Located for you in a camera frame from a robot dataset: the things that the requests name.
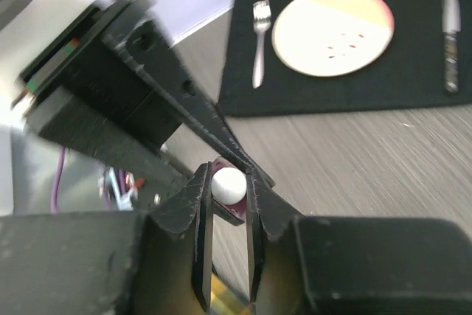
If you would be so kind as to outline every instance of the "fork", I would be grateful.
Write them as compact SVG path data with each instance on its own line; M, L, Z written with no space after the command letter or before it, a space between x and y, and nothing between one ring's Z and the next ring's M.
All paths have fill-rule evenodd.
M264 78L264 37L271 27L271 7L268 0L262 0L254 3L252 10L254 13L254 32L257 34L252 87L256 89L263 83Z

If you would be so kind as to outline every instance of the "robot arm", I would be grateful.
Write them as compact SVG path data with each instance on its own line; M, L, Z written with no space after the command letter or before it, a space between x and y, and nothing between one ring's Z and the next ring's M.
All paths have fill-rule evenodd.
M249 283L258 314L471 313L472 245L459 228L434 219L302 215L272 190L194 84L149 12L152 4L84 0L68 24L64 19L49 40L32 45L29 59L2 74L18 77L18 93L33 97L26 118L37 135L175 186L174 196L148 213L0 219L2 312L209 310L218 205L211 166L202 164L187 182L157 148L184 123L246 174ZM23 28L17 18L0 36ZM1 50L10 53L6 45Z

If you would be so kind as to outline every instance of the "knife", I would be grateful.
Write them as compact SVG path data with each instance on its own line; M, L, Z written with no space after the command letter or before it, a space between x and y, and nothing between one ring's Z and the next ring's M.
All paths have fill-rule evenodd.
M459 91L457 77L457 33L460 32L459 0L442 0L442 32L445 50L445 89Z

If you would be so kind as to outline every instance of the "plate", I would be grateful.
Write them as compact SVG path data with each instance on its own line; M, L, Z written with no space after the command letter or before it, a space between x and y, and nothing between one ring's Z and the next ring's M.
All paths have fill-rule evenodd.
M293 70L336 77L377 59L393 32L383 0L293 0L274 23L272 44Z

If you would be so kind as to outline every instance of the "placemat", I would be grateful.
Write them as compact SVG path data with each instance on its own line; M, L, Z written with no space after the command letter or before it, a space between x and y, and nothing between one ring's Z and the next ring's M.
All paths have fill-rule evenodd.
M265 77L252 88L256 51L252 4L235 0L219 97L224 114L236 117L312 114L459 105L472 102L472 0L459 0L459 93L444 89L442 0L384 0L395 34L374 63L337 78L308 77L276 56L271 29L265 35ZM272 23L293 0L269 0Z

